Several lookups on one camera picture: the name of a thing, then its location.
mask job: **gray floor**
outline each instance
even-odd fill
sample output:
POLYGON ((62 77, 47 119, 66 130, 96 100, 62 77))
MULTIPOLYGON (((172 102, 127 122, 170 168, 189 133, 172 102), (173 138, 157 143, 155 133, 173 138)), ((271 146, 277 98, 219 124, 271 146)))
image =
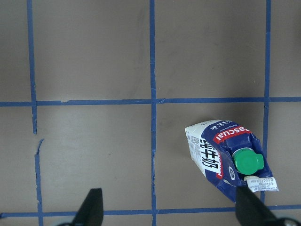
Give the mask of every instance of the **gray floor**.
MULTIPOLYGON (((43 212, 76 211, 92 187, 102 187, 105 210, 152 209, 149 4, 32 1, 37 101, 146 100, 40 102, 35 135, 26 2, 0 2, 0 212, 37 212, 34 156, 41 139, 43 212)), ((299 219, 300 23, 301 1, 272 1, 269 96, 297 101, 269 103, 268 162, 280 191, 266 193, 265 203, 299 219)), ((263 141, 266 2, 158 0, 155 26, 157 98, 219 98, 157 104, 157 209, 233 207, 191 160, 184 129, 209 119, 232 120, 263 141), (255 98, 223 103, 222 97, 255 98)), ((44 217, 44 225, 57 219, 44 217)), ((218 222, 239 225, 231 211, 157 215, 158 226, 218 222)), ((39 223, 37 217, 0 220, 0 226, 16 225, 39 223)), ((107 215, 103 225, 150 226, 152 215, 107 215)))

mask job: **blue tape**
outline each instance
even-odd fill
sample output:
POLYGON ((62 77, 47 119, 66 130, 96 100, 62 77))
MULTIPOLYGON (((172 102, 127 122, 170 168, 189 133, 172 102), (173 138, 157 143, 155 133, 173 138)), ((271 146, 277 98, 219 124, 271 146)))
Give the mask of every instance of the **blue tape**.
POLYGON ((32 0, 27 0, 27 29, 28 29, 28 50, 29 50, 29 69, 30 87, 32 97, 32 131, 37 134, 37 94, 35 83, 34 47, 33 47, 33 21, 32 21, 32 0))
MULTIPOLYGON (((229 97, 229 98, 160 98, 157 104, 193 104, 193 103, 256 103, 256 102, 301 102, 301 97, 229 97)), ((124 99, 124 100, 59 100, 37 101, 37 106, 62 106, 62 105, 150 105, 151 99, 124 99)), ((31 107, 32 102, 2 101, 0 107, 31 107)))
POLYGON ((0 107, 31 107, 32 102, 13 102, 13 101, 2 101, 0 107))
POLYGON ((75 216, 77 212, 47 212, 43 213, 44 217, 69 217, 75 216))
POLYGON ((152 210, 106 210, 104 215, 140 215, 153 214, 152 210))
MULTIPOLYGON (((264 109, 263 109, 263 141, 262 150, 265 157, 268 152, 269 131, 269 75, 271 46, 271 0, 266 0, 266 38, 265 38, 265 75, 264 75, 264 109)), ((264 203, 265 193, 261 192, 260 200, 264 203)))
POLYGON ((235 207, 221 207, 221 208, 193 208, 193 209, 166 209, 158 210, 158 214, 172 214, 172 213, 213 213, 213 212, 234 212, 235 207))
POLYGON ((150 99, 129 99, 129 100, 59 100, 37 101, 37 106, 61 106, 61 105, 149 105, 150 99))
POLYGON ((43 140, 44 139, 40 140, 37 153, 34 156, 34 165, 36 169, 39 226, 43 226, 43 204, 42 204, 41 173, 40 173, 40 147, 43 143, 43 140))
POLYGON ((301 97, 270 97, 270 102, 301 102, 301 97))
POLYGON ((264 97, 269 97, 270 49, 271 49, 271 0, 266 0, 265 77, 264 97))
POLYGON ((190 104, 190 103, 243 103, 264 102, 263 97, 221 97, 221 98, 170 98, 157 99, 158 104, 190 104))
POLYGON ((156 94, 156 57, 155 57, 155 0, 150 0, 150 91, 151 91, 151 209, 152 226, 157 225, 157 199, 155 188, 155 155, 157 136, 157 94, 156 94))
POLYGON ((0 218, 32 218, 38 216, 38 213, 1 213, 0 218))
MULTIPOLYGON (((268 206, 270 210, 301 210, 301 204, 296 205, 278 205, 268 206)), ((151 215, 151 214, 181 214, 181 213, 217 213, 234 212, 235 207, 217 207, 217 208, 192 208, 192 209, 160 209, 160 210, 106 210, 104 215, 151 215)), ((46 212, 43 217, 68 217, 75 216, 77 212, 46 212)), ((1 213, 2 218, 25 218, 38 217, 39 213, 1 213)))

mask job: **blue tape line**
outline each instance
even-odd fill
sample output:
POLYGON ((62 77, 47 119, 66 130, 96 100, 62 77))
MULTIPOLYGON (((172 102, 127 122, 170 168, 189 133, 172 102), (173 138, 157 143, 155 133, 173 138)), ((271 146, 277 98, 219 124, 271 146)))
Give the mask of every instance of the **blue tape line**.
POLYGON ((37 101, 37 106, 60 106, 60 105, 149 105, 150 99, 130 99, 130 100, 69 100, 62 102, 59 100, 37 101))
POLYGON ((157 225, 157 199, 155 188, 155 155, 157 136, 157 94, 156 94, 156 57, 155 57, 155 0, 150 0, 150 91, 151 91, 151 209, 152 226, 157 225))
POLYGON ((38 217, 38 213, 2 213, 1 218, 32 218, 38 217))
POLYGON ((28 29, 28 50, 29 50, 29 69, 30 87, 32 97, 32 131, 37 134, 37 94, 34 71, 34 47, 33 47, 33 21, 32 21, 32 0, 27 0, 27 29, 28 29))
POLYGON ((220 208, 193 208, 193 209, 167 209, 158 210, 158 214, 172 213, 213 213, 213 212, 234 212, 235 207, 220 207, 220 208))
POLYGON ((270 97, 270 102, 301 102, 301 97, 270 97))
POLYGON ((32 102, 13 102, 13 101, 2 101, 0 107, 31 107, 32 102))
MULTIPOLYGON (((296 205, 279 205, 268 206, 270 210, 301 210, 301 204, 296 205)), ((217 212, 234 212, 235 207, 217 207, 217 208, 192 208, 192 209, 160 209, 155 210, 156 214, 181 214, 181 213, 217 213, 217 212)), ((75 216, 77 212, 46 212, 42 213, 43 217, 68 217, 75 216)), ((151 215, 153 210, 106 210, 104 215, 151 215)), ((1 213, 2 218, 25 218, 38 217, 39 213, 1 213)))
MULTIPOLYGON (((264 97, 229 97, 229 98, 160 98, 157 104, 193 104, 193 103, 256 103, 265 102, 264 97)), ((301 97, 269 97, 268 102, 301 102, 301 97)), ((37 101, 37 106, 61 106, 61 105, 150 105, 151 99, 128 100, 59 100, 37 101)), ((32 102, 2 101, 0 107, 31 107, 32 102)))
POLYGON ((242 103, 264 102, 263 97, 221 97, 221 98, 170 98, 157 99, 158 104, 190 104, 190 103, 242 103))
POLYGON ((265 98, 269 97, 270 50, 271 50, 271 0, 266 0, 265 77, 264 77, 265 98))
POLYGON ((301 205, 268 206, 270 210, 301 210, 301 205))
POLYGON ((46 212, 43 213, 44 217, 69 217, 75 216, 77 212, 46 212))
POLYGON ((104 215, 140 215, 153 214, 152 210, 106 210, 104 215))
MULTIPOLYGON (((271 46, 271 0, 266 0, 266 38, 265 38, 265 75, 264 75, 264 109, 263 109, 263 154, 267 157, 269 131, 269 75, 271 46)), ((260 200, 264 203, 265 193, 261 192, 260 200)))
POLYGON ((40 140, 37 153, 34 156, 34 165, 36 169, 39 226, 43 226, 43 204, 42 204, 41 173, 40 173, 40 147, 43 143, 43 140, 44 139, 40 140))

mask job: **red label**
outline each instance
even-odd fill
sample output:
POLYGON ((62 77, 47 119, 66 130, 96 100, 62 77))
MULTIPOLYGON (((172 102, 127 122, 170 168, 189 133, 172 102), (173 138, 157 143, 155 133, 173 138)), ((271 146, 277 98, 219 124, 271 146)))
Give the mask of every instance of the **red label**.
POLYGON ((213 138, 213 141, 219 144, 220 142, 224 142, 228 138, 235 137, 244 133, 251 133, 251 131, 249 131, 245 127, 236 126, 216 134, 213 138))

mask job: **blue carton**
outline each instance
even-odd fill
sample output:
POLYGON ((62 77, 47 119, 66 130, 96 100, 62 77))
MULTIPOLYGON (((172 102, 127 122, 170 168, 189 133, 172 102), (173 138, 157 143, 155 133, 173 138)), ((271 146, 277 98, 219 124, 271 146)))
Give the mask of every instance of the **blue carton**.
POLYGON ((250 130, 233 121, 211 120, 185 131, 193 161, 233 202, 237 186, 278 191, 260 140, 250 130))

